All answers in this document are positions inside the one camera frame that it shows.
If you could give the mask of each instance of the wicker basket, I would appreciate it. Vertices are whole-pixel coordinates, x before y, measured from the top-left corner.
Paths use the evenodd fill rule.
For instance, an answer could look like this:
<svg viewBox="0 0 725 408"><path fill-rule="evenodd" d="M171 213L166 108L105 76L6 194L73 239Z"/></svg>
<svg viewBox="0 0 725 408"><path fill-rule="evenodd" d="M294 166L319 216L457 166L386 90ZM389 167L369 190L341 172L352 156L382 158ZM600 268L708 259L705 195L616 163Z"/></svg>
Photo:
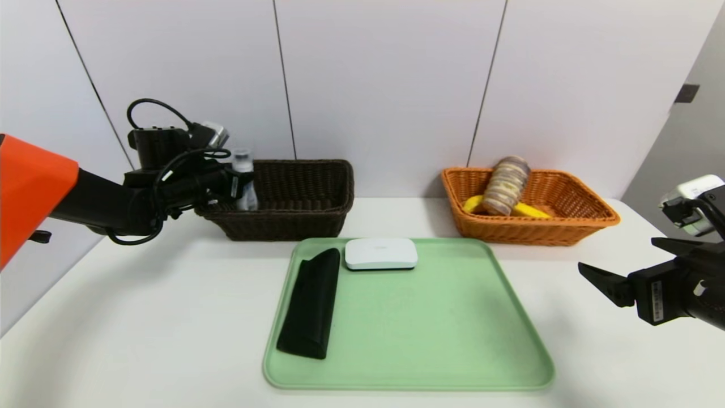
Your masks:
<svg viewBox="0 0 725 408"><path fill-rule="evenodd" d="M552 216L479 216L463 211L463 203L483 194L492 168L447 168L443 184L458 232L487 242L526 245L574 245L619 215L576 177L563 171L533 170L521 201Z"/></svg>
<svg viewBox="0 0 725 408"><path fill-rule="evenodd" d="M255 160L258 211L233 204L198 207L234 241L336 237L352 207L352 166L345 160Z"/></svg>

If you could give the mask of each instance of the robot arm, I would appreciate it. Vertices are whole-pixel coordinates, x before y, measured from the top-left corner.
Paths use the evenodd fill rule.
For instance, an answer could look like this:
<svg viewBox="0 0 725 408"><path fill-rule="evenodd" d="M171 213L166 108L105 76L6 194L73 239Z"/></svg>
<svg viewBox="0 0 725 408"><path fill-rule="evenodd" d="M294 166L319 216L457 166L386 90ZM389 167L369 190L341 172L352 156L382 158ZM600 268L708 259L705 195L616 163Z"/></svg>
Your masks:
<svg viewBox="0 0 725 408"><path fill-rule="evenodd" d="M138 128L131 110L139 103L165 106L188 130ZM128 109L135 128L129 144L138 151L141 169L125 174L123 185L84 171L68 158L0 134L0 269L28 239L47 242L36 228L46 218L88 226L121 245L156 237L164 221L210 202L233 202L252 175L216 159L231 155L222 148L228 135L214 123L191 123L163 102L139 99ZM141 235L135 241L119 236Z"/></svg>
<svg viewBox="0 0 725 408"><path fill-rule="evenodd" d="M681 184L665 196L661 208L690 234L715 230L725 239L724 205L722 180L705 176ZM636 304L639 318L651 325L695 317L725 330L725 242L652 238L652 244L675 259L627 277L582 263L579 272L615 305Z"/></svg>

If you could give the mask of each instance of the white table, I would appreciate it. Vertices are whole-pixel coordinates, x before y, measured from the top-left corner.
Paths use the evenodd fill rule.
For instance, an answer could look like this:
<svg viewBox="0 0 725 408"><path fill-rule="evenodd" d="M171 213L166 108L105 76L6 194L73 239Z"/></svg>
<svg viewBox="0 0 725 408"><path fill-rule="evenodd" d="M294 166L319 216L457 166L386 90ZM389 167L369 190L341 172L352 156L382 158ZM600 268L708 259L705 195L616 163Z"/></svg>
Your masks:
<svg viewBox="0 0 725 408"><path fill-rule="evenodd" d="M574 247L492 246L554 359L547 391L273 388L262 355L295 244L230 242L186 214L147 245L102 241L6 334L0 407L721 408L725 333L694 319L651 327L577 272L577 261L625 274L670 259L650 246L657 229L610 203L622 223ZM457 232L446 200L359 198L341 235Z"/></svg>

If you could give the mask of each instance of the orange wicker basket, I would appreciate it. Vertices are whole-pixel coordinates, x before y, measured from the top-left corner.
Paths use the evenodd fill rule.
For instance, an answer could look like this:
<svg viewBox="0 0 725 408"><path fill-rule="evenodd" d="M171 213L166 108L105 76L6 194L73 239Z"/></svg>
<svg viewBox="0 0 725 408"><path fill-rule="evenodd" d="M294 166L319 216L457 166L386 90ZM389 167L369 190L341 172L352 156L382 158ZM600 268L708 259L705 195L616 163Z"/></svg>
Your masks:
<svg viewBox="0 0 725 408"><path fill-rule="evenodd" d="M487 242L525 245L574 245L602 228L619 224L619 215L581 180L563 171L533 170L521 201L552 216L479 216L463 211L463 203L483 194L492 168L453 167L443 170L458 232Z"/></svg>

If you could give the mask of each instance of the green tray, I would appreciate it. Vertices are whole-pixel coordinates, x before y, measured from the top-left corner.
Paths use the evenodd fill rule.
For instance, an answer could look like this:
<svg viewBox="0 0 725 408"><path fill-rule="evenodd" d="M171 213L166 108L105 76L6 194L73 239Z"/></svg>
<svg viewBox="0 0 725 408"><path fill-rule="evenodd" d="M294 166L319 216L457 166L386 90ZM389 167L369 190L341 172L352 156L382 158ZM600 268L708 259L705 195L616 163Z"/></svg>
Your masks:
<svg viewBox="0 0 725 408"><path fill-rule="evenodd" d="M413 240L412 271L351 272L341 262L327 358L276 348L300 261L348 239L312 238L292 253L264 373L279 388L527 391L554 364L491 249L465 238Z"/></svg>

